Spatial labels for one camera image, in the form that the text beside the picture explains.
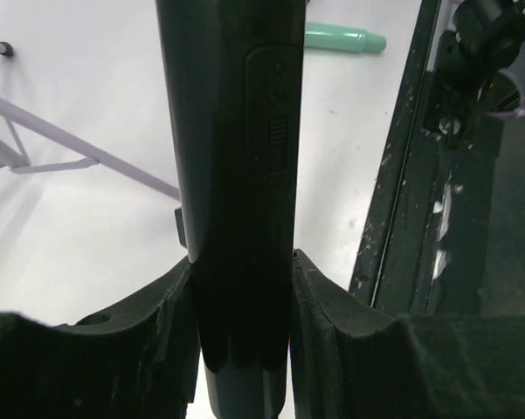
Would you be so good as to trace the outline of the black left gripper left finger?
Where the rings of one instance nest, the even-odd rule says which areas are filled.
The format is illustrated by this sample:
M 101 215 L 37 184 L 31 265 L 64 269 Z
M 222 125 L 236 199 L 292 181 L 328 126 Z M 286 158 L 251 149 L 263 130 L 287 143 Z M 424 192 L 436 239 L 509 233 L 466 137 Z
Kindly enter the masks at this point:
M 199 337 L 189 264 L 76 324 L 0 313 L 0 418 L 183 418 Z

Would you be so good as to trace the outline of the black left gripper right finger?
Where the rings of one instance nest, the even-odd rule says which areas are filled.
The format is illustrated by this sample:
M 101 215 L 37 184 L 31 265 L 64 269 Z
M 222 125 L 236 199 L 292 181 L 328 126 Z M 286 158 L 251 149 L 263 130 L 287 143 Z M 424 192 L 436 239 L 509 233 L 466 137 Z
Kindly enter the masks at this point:
M 525 418 L 525 316 L 392 318 L 294 253 L 299 418 Z

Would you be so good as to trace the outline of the lilac tripod music stand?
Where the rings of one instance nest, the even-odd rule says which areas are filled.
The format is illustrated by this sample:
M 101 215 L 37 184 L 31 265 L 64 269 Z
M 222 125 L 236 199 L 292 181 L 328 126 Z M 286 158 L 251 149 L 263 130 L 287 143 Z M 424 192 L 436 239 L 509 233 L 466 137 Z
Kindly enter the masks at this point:
M 52 57 L 52 67 L 41 70 L 36 80 L 49 104 L 45 115 L 35 106 L 19 106 L 0 94 L 0 117 L 15 146 L 0 138 L 0 167 L 17 174 L 61 172 L 103 166 L 175 201 L 178 187 L 114 153 L 125 148 L 136 157 L 154 149 L 153 123 L 139 111 L 134 98 L 135 79 L 126 78 L 113 65 L 73 55 Z M 74 161 L 46 164 L 31 162 L 18 129 L 42 137 L 76 155 Z

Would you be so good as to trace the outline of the black toy microphone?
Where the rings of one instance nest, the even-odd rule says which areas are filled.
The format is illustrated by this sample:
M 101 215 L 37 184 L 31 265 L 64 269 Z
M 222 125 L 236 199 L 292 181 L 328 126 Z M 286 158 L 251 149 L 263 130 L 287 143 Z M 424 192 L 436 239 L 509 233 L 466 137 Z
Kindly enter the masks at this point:
M 218 418 L 286 395 L 306 5 L 159 1 L 190 288 Z

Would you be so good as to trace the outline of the green toy microphone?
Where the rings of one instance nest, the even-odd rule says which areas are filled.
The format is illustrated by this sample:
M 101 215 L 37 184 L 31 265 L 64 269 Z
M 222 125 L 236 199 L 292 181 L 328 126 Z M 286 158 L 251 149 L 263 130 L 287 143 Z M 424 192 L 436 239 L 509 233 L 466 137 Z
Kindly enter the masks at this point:
M 363 29 L 331 24 L 305 24 L 306 48 L 333 52 L 380 54 L 386 46 L 386 37 Z

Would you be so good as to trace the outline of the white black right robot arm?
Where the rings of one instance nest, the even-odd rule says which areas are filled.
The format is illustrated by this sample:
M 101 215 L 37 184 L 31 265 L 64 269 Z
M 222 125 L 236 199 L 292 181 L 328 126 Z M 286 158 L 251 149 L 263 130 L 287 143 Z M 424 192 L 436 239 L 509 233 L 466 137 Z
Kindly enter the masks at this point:
M 525 1 L 463 1 L 452 24 L 440 37 L 436 71 L 452 89 L 473 89 L 517 58 L 525 42 Z

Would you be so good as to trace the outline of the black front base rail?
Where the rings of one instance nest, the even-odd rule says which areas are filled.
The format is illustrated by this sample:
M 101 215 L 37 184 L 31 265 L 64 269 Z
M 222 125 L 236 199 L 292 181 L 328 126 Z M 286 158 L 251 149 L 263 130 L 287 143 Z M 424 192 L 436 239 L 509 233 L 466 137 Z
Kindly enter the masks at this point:
M 437 52 L 461 2 L 421 4 L 349 287 L 390 316 L 525 315 L 525 42 L 448 87 Z

